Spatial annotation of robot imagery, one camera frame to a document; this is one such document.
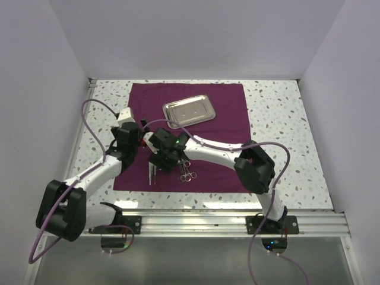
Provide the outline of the steel surgical scissors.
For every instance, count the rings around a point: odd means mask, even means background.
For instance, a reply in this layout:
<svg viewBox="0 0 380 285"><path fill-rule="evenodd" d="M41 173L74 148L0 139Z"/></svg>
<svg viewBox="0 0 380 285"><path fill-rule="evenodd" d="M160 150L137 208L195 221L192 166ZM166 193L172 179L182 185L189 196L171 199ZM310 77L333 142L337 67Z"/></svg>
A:
<svg viewBox="0 0 380 285"><path fill-rule="evenodd" d="M179 166L179 170L180 170L180 177L179 177L179 180L181 182L189 182L191 180L191 175L188 174L187 170L188 170L188 167L190 166L190 162L188 161L182 161L182 162L179 162L178 166Z"/></svg>

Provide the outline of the steel forceps with rings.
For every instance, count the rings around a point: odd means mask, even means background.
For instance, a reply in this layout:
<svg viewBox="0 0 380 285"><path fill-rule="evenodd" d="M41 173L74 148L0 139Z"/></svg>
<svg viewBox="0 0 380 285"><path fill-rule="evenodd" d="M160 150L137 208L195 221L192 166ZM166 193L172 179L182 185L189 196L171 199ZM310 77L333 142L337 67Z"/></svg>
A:
<svg viewBox="0 0 380 285"><path fill-rule="evenodd" d="M191 165L188 167L187 172L188 172L188 174L191 175L191 180L192 180L192 179L196 179L196 178L197 178L197 174L196 174L194 171L192 171L192 170L190 169L190 167L191 167Z"/></svg>

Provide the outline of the stainless steel instrument tray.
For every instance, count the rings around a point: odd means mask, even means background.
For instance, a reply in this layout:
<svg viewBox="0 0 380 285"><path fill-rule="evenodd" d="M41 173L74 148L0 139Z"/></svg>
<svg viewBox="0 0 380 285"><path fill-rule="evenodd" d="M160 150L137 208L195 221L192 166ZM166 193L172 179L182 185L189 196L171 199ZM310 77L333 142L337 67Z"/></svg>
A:
<svg viewBox="0 0 380 285"><path fill-rule="evenodd" d="M174 122L186 127L210 121L216 117L216 111L206 94L189 97L162 107L164 117L170 129L179 129Z"/></svg>

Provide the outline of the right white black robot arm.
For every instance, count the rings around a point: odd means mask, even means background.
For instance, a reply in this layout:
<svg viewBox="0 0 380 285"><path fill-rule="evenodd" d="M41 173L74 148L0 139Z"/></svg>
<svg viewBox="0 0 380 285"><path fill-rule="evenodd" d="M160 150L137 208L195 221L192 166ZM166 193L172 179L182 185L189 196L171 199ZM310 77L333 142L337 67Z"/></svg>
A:
<svg viewBox="0 0 380 285"><path fill-rule="evenodd" d="M149 162L170 172L180 160L214 163L235 171L242 186L255 194L262 206L265 228L278 233L286 225L287 208L276 192L275 163L262 143L226 144L185 131L175 136L164 128L147 132L143 141L151 150Z"/></svg>

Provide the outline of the steel tweezers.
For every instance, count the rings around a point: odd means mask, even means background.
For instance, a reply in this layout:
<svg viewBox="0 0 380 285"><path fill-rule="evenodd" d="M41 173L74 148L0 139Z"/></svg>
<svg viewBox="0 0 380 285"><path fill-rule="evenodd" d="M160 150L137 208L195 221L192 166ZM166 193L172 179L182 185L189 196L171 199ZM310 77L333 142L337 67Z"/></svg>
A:
<svg viewBox="0 0 380 285"><path fill-rule="evenodd" d="M157 181L157 166L153 165L153 183L156 184Z"/></svg>
<svg viewBox="0 0 380 285"><path fill-rule="evenodd" d="M149 179L149 185L152 185L153 175L154 175L154 165L152 163L148 163L148 179Z"/></svg>

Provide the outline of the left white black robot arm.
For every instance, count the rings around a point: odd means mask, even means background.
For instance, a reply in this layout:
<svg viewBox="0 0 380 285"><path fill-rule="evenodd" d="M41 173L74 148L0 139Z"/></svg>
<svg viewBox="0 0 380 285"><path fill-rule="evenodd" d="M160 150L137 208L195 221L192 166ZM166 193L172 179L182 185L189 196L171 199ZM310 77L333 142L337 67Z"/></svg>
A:
<svg viewBox="0 0 380 285"><path fill-rule="evenodd" d="M111 129L114 140L97 163L63 182L48 183L36 217L36 226L67 241L76 240L85 229L104 227L110 233L124 225L122 210L108 202L88 207L87 198L133 164L143 131L131 118L118 120Z"/></svg>

